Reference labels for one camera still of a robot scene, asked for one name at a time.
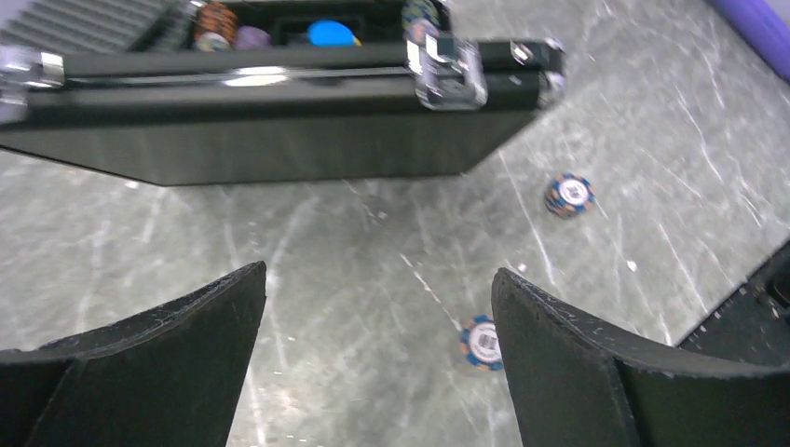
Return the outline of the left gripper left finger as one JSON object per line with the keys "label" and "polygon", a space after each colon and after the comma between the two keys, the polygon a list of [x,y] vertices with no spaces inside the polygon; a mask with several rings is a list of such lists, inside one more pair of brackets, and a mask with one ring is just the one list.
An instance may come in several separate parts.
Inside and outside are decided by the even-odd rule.
{"label": "left gripper left finger", "polygon": [[1,353],[5,446],[223,446],[266,303],[266,265],[34,350]]}

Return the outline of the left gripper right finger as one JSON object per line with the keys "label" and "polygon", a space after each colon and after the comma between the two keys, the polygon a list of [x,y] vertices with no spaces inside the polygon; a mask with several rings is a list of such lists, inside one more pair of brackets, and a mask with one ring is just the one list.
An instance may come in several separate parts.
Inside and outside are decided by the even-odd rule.
{"label": "left gripper right finger", "polygon": [[508,269],[491,305],[525,446],[785,446],[789,371],[662,345]]}

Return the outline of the short chip stack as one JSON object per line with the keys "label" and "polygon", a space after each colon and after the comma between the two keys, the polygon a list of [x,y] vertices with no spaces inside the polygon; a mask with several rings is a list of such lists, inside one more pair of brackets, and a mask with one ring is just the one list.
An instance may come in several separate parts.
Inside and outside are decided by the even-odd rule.
{"label": "short chip stack", "polygon": [[553,215],[572,219],[595,205],[595,194],[587,179],[565,172],[548,183],[544,193],[544,205]]}

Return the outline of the aluminium poker case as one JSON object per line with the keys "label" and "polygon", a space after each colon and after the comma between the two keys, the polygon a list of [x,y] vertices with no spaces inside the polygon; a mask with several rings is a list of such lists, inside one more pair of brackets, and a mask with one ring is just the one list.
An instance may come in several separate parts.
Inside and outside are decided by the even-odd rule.
{"label": "aluminium poker case", "polygon": [[[70,54],[1,46],[1,146],[160,186],[446,176],[465,172],[565,90],[550,38],[475,41],[453,30],[407,41],[406,1],[218,2],[271,46],[203,52],[198,11],[146,28],[141,49]],[[336,20],[360,47],[316,47]]]}

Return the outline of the blue round plastic disc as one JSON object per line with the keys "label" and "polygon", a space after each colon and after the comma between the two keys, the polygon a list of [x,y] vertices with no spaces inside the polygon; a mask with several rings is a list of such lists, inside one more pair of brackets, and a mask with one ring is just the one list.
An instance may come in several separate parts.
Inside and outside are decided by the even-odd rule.
{"label": "blue round plastic disc", "polygon": [[336,20],[317,20],[306,30],[311,45],[316,47],[355,47],[356,37],[349,27]]}

